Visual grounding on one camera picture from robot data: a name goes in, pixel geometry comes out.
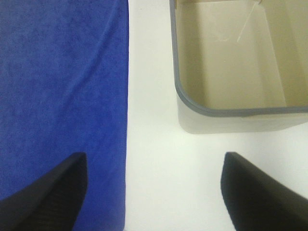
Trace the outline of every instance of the white surface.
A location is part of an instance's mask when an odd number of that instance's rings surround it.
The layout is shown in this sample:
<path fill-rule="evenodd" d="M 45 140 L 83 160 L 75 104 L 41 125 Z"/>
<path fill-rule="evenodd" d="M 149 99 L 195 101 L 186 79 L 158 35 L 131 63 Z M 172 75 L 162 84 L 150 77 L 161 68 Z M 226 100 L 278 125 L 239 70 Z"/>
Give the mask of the white surface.
<path fill-rule="evenodd" d="M 308 124 L 192 135 L 178 123 L 168 0 L 130 0 L 127 231 L 232 231 L 220 193 L 236 151 L 308 197 Z"/>

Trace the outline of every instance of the plastic container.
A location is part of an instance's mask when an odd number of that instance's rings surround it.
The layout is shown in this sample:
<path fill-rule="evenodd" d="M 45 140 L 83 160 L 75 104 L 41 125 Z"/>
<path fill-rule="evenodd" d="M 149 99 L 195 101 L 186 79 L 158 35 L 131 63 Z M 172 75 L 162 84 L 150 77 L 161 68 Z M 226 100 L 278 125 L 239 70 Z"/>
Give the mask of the plastic container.
<path fill-rule="evenodd" d="M 308 1 L 170 0 L 179 121 L 190 133 L 308 122 Z"/>

